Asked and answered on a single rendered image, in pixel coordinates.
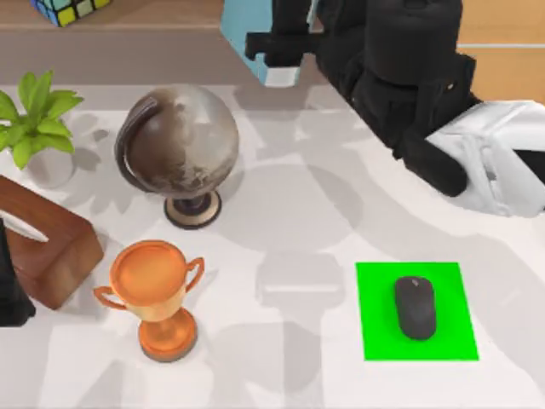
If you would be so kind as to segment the brown globe on stand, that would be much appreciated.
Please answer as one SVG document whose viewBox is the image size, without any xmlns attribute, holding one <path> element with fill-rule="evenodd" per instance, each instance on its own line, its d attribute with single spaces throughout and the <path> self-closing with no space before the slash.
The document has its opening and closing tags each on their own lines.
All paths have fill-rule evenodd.
<svg viewBox="0 0 545 409">
<path fill-rule="evenodd" d="M 114 144 L 121 176 L 164 198 L 169 221 L 186 230 L 220 214 L 217 188 L 238 160 L 238 126 L 227 104 L 197 85 L 153 89 L 129 110 Z"/>
</svg>

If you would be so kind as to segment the wooden shelf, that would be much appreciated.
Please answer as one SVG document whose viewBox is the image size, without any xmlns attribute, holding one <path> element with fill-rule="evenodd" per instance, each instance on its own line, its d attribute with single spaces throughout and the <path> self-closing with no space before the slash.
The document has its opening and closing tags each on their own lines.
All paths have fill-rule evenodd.
<svg viewBox="0 0 545 409">
<path fill-rule="evenodd" d="M 0 0 L 0 84 L 54 72 L 56 84 L 243 84 L 253 77 L 222 37 L 222 0 L 113 0 L 66 28 L 29 0 Z"/>
</svg>

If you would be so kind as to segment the multicoloured puzzle cube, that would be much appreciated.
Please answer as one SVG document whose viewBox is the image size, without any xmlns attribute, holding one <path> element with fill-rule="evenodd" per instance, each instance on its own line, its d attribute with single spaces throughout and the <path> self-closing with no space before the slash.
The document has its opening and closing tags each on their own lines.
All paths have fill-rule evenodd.
<svg viewBox="0 0 545 409">
<path fill-rule="evenodd" d="M 109 5 L 112 0 L 30 0 L 31 6 L 56 27 L 66 27 Z"/>
</svg>

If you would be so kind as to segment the wooden cabinet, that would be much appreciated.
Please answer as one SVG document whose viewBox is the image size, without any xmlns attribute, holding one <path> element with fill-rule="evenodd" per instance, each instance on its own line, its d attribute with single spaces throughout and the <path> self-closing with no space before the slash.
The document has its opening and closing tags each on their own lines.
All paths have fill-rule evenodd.
<svg viewBox="0 0 545 409">
<path fill-rule="evenodd" d="M 545 0 L 463 0 L 458 48 L 479 98 L 545 104 Z"/>
</svg>

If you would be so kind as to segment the green plant in white pot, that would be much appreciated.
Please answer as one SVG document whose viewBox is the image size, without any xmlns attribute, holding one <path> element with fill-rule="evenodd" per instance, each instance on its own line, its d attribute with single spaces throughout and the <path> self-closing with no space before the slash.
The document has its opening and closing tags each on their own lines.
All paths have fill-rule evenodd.
<svg viewBox="0 0 545 409">
<path fill-rule="evenodd" d="M 26 72 L 18 83 L 23 111 L 0 89 L 0 153 L 9 152 L 14 166 L 39 187 L 66 183 L 75 170 L 72 141 L 63 116 L 83 102 L 78 92 L 53 89 L 54 72 Z"/>
</svg>

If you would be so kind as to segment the copper trophy cup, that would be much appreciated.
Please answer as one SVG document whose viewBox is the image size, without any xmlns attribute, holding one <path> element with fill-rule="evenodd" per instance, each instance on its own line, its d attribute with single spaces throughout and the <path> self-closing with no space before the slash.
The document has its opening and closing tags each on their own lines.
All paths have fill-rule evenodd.
<svg viewBox="0 0 545 409">
<path fill-rule="evenodd" d="M 202 257 L 188 261 L 171 243 L 142 240 L 118 254 L 109 284 L 94 288 L 93 293 L 102 305 L 140 319 L 138 339 L 148 358 L 174 362 L 197 341 L 197 322 L 182 303 L 202 279 L 204 268 Z"/>
</svg>

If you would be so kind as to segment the green mouse mat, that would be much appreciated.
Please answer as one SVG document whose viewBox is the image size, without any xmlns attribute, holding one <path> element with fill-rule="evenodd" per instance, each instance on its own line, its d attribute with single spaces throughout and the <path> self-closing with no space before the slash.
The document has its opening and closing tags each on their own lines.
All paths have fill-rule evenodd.
<svg viewBox="0 0 545 409">
<path fill-rule="evenodd" d="M 479 359 L 461 269 L 456 262 L 358 262 L 356 272 L 367 360 Z M 399 328 L 394 283 L 403 276 L 422 276 L 433 285 L 437 328 L 428 340 L 409 339 Z"/>
</svg>

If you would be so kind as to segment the black computer mouse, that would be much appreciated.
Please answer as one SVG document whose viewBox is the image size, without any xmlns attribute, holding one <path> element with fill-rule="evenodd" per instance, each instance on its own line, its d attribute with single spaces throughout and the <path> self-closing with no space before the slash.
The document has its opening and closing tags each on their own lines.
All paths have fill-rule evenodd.
<svg viewBox="0 0 545 409">
<path fill-rule="evenodd" d="M 437 328 L 434 288 L 422 276 L 403 276 L 394 283 L 399 328 L 409 339 L 424 341 Z"/>
</svg>

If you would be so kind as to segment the wooden tissue box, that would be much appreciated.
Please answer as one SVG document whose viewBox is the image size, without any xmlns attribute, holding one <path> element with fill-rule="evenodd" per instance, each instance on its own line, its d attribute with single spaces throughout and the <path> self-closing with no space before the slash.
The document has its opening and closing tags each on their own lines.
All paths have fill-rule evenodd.
<svg viewBox="0 0 545 409">
<path fill-rule="evenodd" d="M 40 242 L 7 231 L 12 262 L 26 294 L 47 308 L 61 308 L 104 256 L 92 224 L 4 176 L 0 210 L 48 238 Z"/>
</svg>

